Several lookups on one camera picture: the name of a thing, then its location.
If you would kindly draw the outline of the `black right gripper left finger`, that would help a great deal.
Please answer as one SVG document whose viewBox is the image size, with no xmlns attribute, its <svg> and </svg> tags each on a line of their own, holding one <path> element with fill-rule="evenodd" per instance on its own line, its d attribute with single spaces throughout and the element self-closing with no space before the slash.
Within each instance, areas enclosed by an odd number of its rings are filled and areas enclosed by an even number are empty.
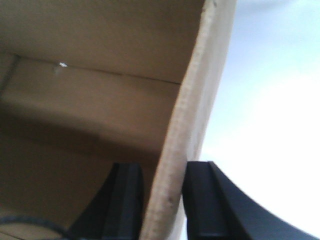
<svg viewBox="0 0 320 240">
<path fill-rule="evenodd" d="M 88 240 L 137 240 L 142 227 L 144 178 L 137 163 L 114 163 L 82 214 L 69 228 Z"/>
</svg>

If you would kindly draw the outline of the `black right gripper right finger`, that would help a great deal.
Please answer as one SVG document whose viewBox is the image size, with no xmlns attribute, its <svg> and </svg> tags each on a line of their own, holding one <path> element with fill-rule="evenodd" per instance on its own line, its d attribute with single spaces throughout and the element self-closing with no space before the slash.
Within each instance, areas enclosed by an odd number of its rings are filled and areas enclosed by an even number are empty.
<svg viewBox="0 0 320 240">
<path fill-rule="evenodd" d="M 189 161 L 183 181 L 189 240 L 313 240 L 241 191 L 212 162 Z"/>
</svg>

